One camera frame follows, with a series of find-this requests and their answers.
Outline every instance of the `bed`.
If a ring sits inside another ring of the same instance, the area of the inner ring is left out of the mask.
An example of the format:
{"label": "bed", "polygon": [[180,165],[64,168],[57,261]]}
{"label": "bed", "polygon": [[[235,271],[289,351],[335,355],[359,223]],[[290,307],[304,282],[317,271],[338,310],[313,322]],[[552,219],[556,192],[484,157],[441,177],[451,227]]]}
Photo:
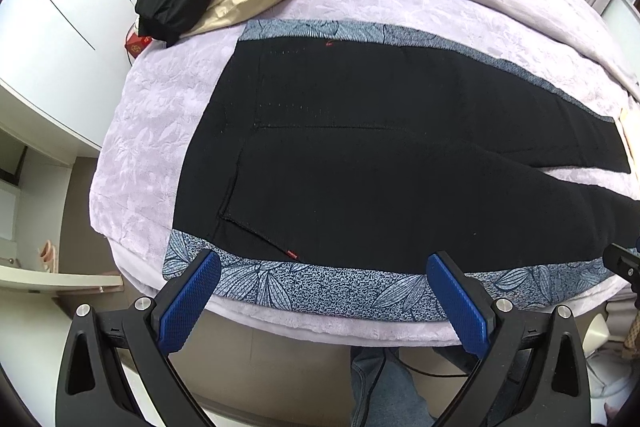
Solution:
{"label": "bed", "polygon": [[[630,96],[640,96],[638,83],[604,22],[583,0],[285,0],[256,20],[167,49],[154,42],[127,77],[90,193],[92,226],[109,239],[123,275],[147,295],[180,273],[200,248],[217,248],[172,230],[180,170],[236,43],[272,20],[403,26],[465,53],[508,63],[521,78],[562,92],[599,115],[617,118],[622,108],[638,110]],[[635,172],[569,167],[545,172],[640,200]],[[212,296],[207,309],[231,320],[325,343],[443,346],[457,341],[423,275],[347,273],[219,253],[226,274],[220,295]],[[567,302],[577,315],[625,285],[598,259],[476,275],[492,295],[520,307]],[[258,295],[260,281],[271,284],[270,291]],[[355,281],[364,290],[356,292]],[[321,296],[314,290],[318,287],[324,290]]]}

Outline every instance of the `lavender blanket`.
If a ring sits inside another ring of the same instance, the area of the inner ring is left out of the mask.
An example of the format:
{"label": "lavender blanket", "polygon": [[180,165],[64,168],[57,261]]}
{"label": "lavender blanket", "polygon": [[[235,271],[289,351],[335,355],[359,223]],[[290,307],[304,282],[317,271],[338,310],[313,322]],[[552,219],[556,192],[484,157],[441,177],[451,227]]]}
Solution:
{"label": "lavender blanket", "polygon": [[[565,9],[578,10],[587,24],[602,24],[581,0],[556,2],[565,2]],[[530,13],[531,20],[524,25],[498,12],[500,6],[492,9],[472,0],[286,0],[260,18],[350,19],[408,26],[513,62],[599,114],[617,117],[622,107],[635,103],[620,84],[635,80],[620,66],[615,46],[600,46],[602,57],[586,58],[584,51],[580,54],[564,43],[567,38],[561,42],[540,32],[546,24],[546,12]],[[136,266],[132,277],[140,287],[148,286],[150,292],[161,285],[159,275],[187,146],[243,30],[244,25],[217,30],[185,39],[169,49],[154,43],[136,60],[127,77],[98,160],[90,215],[98,232],[128,252],[116,256],[118,265],[126,273],[131,272],[130,266]],[[578,30],[567,27],[566,31]],[[597,29],[597,35],[600,40],[610,39],[606,29]],[[584,36],[574,34],[572,38]],[[612,64],[618,65],[615,80],[610,76],[615,70]],[[640,199],[637,182],[629,174],[575,168],[546,172]],[[603,284],[610,293],[618,282],[608,280]],[[609,296],[607,291],[599,291],[603,287],[597,285],[588,290],[585,297],[590,307]],[[272,331],[275,328],[298,338],[308,338],[297,331],[300,329],[318,332],[317,340],[337,335],[346,343],[358,338],[364,343],[382,340],[396,345],[429,344],[455,338],[443,323],[381,326],[380,322],[281,311],[223,297],[213,297],[208,308],[255,327]],[[586,309],[582,302],[577,311]]]}

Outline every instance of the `pants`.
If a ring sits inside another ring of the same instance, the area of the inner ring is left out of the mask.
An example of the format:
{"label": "pants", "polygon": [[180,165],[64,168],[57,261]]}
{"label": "pants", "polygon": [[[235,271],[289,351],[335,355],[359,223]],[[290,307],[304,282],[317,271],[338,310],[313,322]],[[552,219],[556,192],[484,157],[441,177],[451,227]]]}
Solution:
{"label": "pants", "polygon": [[351,427],[431,427],[427,402],[390,349],[398,354],[398,348],[351,348]]}

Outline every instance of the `leaf pattern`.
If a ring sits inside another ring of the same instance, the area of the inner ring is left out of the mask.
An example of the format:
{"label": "leaf pattern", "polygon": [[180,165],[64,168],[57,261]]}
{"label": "leaf pattern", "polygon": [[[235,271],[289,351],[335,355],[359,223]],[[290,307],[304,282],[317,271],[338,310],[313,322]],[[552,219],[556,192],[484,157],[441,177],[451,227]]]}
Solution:
{"label": "leaf pattern", "polygon": [[[402,275],[312,266],[291,261],[256,261],[173,230],[162,273],[180,275],[202,248],[216,251],[222,276],[216,295],[278,310],[382,321],[443,321],[446,314],[425,275]],[[601,259],[470,273],[492,298],[505,297],[523,310],[556,305],[604,281]]]}
{"label": "leaf pattern", "polygon": [[498,290],[510,291],[516,289],[522,283],[524,283],[531,273],[526,268],[515,268],[508,271],[500,279],[498,279],[494,285]]}

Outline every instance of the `person's leg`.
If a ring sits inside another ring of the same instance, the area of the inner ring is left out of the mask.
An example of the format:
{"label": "person's leg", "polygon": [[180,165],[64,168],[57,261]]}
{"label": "person's leg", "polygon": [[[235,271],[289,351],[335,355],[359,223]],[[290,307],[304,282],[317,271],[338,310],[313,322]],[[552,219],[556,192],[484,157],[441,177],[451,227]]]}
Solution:
{"label": "person's leg", "polygon": [[431,427],[427,403],[389,348],[351,347],[351,427]]}

